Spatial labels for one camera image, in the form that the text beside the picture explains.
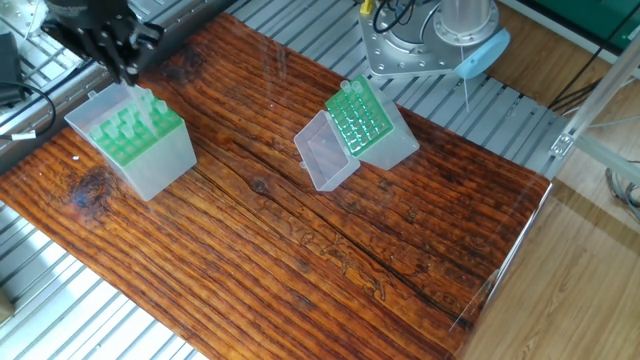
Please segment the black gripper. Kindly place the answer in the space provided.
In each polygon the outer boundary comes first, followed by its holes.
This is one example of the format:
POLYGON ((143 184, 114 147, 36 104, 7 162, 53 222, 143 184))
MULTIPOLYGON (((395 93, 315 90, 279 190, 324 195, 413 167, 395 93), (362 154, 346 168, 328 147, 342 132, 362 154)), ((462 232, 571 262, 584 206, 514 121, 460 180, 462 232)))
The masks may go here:
POLYGON ((150 64, 165 34, 160 25, 137 21, 127 0, 46 0, 45 5, 46 33, 59 42, 72 35, 79 54, 128 86, 150 64), (107 25, 125 20, 126 25, 107 25))

